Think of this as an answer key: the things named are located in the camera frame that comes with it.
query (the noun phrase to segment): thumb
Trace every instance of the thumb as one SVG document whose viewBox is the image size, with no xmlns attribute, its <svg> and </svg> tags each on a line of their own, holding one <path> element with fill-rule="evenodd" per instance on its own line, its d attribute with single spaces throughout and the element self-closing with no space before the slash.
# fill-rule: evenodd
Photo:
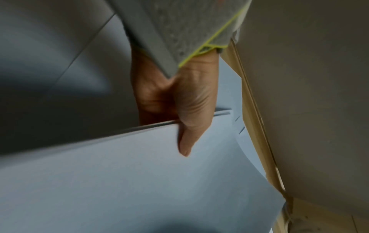
<svg viewBox="0 0 369 233">
<path fill-rule="evenodd" d="M 191 153 L 192 147 L 199 140 L 201 135 L 207 130 L 208 127 L 203 127 L 201 129 L 191 129 L 184 126 L 184 131 L 182 138 L 180 140 L 180 153 L 187 157 Z"/>
</svg>

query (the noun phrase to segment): hand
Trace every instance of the hand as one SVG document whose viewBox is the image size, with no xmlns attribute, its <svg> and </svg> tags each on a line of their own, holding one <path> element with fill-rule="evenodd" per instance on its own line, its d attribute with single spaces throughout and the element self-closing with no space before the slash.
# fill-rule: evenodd
<svg viewBox="0 0 369 233">
<path fill-rule="evenodd" d="M 193 57 L 167 79 L 151 59 L 132 46 L 131 82 L 142 125 L 180 119 L 184 124 L 179 151 L 191 148 L 211 125 L 218 92 L 216 50 Z"/>
</svg>

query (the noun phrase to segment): stack of paper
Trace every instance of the stack of paper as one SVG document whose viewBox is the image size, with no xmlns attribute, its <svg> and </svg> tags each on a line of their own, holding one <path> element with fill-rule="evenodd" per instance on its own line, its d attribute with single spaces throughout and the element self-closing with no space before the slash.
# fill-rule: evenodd
<svg viewBox="0 0 369 233">
<path fill-rule="evenodd" d="M 129 51 L 116 16 L 91 46 L 101 38 Z M 87 54 L 65 74 L 86 75 Z M 0 232 L 270 231 L 284 199 L 263 177 L 242 120 L 241 80 L 224 61 L 218 111 L 189 158 L 178 152 L 177 123 L 129 128 L 137 112 L 126 95 L 129 132 L 0 158 Z"/>
</svg>

